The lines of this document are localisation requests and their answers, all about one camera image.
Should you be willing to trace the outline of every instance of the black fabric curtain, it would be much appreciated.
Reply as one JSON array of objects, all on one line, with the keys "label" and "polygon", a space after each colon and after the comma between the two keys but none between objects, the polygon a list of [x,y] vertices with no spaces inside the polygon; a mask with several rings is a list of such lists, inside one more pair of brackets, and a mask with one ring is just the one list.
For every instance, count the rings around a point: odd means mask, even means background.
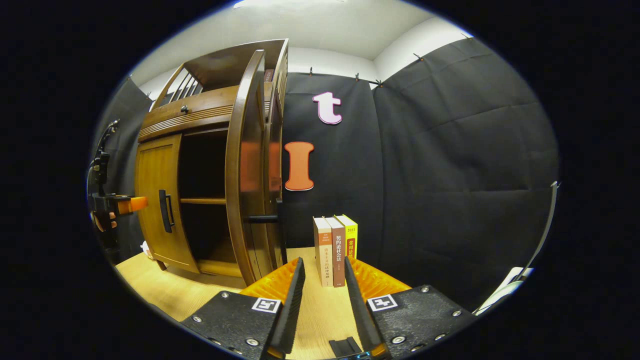
[{"label": "black fabric curtain", "polygon": [[[127,78],[105,107],[95,128],[96,138],[93,141],[91,157],[107,125],[114,120],[120,120],[116,133],[112,134],[105,144],[105,151],[111,155],[107,167],[107,183],[104,185],[105,192],[135,195],[134,176],[138,133],[151,103],[152,101],[133,81]],[[89,193],[97,190],[95,185],[88,186]],[[145,239],[137,213],[119,217],[116,221],[118,226],[112,233],[100,233],[98,230],[96,232],[99,241],[106,248],[109,260],[120,263],[142,252],[140,245]]]},{"label": "black fabric curtain", "polygon": [[379,268],[473,310],[538,246],[557,143],[526,82],[470,38],[373,90],[384,168]]},{"label": "black fabric curtain", "polygon": [[[324,92],[341,100],[336,125],[318,117],[312,97]],[[383,172],[380,132],[371,88],[366,81],[334,75],[290,73],[284,106],[282,143],[309,142],[313,189],[283,191],[287,247],[314,246],[312,217],[345,214],[358,223],[358,258],[376,266],[382,246]],[[289,179],[289,153],[283,150],[282,181]]]}]

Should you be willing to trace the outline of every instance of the cabinet handle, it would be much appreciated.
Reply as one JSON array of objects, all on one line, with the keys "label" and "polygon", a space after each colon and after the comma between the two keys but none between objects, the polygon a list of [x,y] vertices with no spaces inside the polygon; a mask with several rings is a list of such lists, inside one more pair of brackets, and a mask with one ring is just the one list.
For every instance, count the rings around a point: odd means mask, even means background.
[{"label": "cabinet handle", "polygon": [[[164,230],[167,233],[171,232],[171,226],[175,225],[175,219],[173,218],[173,208],[171,206],[171,195],[167,195],[164,189],[158,190],[160,195],[160,213],[162,214],[162,221],[164,223]],[[166,200],[169,199],[169,212],[171,213],[171,221],[169,222],[169,214],[166,210]]]}]

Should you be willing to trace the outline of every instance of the brown book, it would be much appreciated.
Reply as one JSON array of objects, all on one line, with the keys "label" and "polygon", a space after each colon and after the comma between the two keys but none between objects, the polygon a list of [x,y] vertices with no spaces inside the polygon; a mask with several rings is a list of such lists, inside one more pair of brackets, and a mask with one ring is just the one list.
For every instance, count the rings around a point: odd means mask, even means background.
[{"label": "brown book", "polygon": [[333,242],[333,287],[339,288],[344,286],[345,230],[344,226],[334,218],[326,218],[326,221],[331,226]]},{"label": "brown book", "polygon": [[273,69],[264,71],[264,82],[268,83],[269,81],[273,81]]},{"label": "brown book", "polygon": [[333,286],[331,226],[324,218],[314,218],[316,266],[323,287]]}]

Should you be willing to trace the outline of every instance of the wooden table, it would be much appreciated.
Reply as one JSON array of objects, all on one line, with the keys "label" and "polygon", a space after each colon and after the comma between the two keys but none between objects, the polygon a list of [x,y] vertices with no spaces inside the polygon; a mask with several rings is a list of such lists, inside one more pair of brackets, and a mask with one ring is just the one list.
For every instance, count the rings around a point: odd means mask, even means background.
[{"label": "wooden table", "polygon": [[[293,350],[287,359],[333,358],[335,355],[329,340],[344,340],[349,336],[362,347],[347,287],[323,288],[320,285],[315,254],[313,247],[287,249],[290,260],[303,258],[307,275]],[[194,274],[173,266],[160,271],[155,261],[144,253],[118,264],[116,268],[146,301],[178,321],[193,314],[218,292],[239,293],[244,288],[244,281],[239,277]]]}]

